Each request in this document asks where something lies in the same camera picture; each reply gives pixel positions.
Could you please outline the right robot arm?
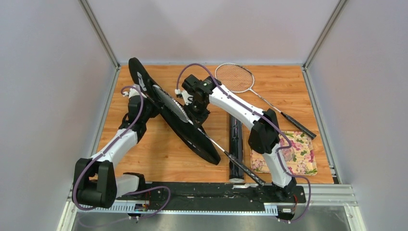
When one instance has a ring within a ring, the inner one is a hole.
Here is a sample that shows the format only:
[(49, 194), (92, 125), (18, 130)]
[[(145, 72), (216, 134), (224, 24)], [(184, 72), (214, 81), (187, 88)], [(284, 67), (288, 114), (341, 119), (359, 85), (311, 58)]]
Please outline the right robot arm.
[(206, 121), (209, 104), (215, 105), (242, 122), (250, 131), (248, 144), (261, 154), (272, 175), (275, 197), (282, 202), (288, 201), (294, 193), (297, 182), (289, 172), (283, 160), (276, 113), (262, 110), (246, 102), (228, 89), (223, 82), (211, 76), (199, 80), (189, 75), (181, 84), (183, 91), (177, 92), (185, 101), (185, 110), (194, 125), (200, 126)]

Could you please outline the black shuttlecock tube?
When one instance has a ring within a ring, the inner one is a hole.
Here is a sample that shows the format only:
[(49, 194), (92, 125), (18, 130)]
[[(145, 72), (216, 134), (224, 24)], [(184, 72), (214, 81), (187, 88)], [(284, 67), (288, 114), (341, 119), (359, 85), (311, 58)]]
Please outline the black shuttlecock tube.
[[(229, 153), (242, 162), (242, 123), (231, 115), (229, 116), (229, 136)], [(244, 172), (232, 161), (229, 162), (229, 181), (232, 183), (244, 182)]]

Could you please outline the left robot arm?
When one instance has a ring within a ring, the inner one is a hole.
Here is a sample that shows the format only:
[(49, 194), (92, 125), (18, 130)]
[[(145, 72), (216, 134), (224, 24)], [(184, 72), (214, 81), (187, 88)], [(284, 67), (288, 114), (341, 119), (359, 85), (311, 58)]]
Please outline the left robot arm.
[(131, 195), (140, 200), (147, 193), (144, 176), (124, 173), (115, 176), (115, 167), (135, 147), (147, 130), (147, 122), (159, 114), (158, 105), (145, 96), (132, 96), (128, 113), (112, 140), (90, 158), (80, 158), (75, 165), (72, 200), (81, 210), (110, 208), (116, 198)]

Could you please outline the black Crossway racket bag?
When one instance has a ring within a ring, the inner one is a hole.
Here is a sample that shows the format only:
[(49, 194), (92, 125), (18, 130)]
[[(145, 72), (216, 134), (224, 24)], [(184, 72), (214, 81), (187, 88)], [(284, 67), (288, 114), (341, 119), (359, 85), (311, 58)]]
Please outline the black Crossway racket bag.
[(221, 157), (204, 135), (204, 128), (194, 127), (182, 105), (157, 84), (139, 59), (130, 58), (128, 67), (133, 82), (140, 87), (147, 100), (158, 107), (158, 113), (187, 147), (208, 163), (218, 165)]

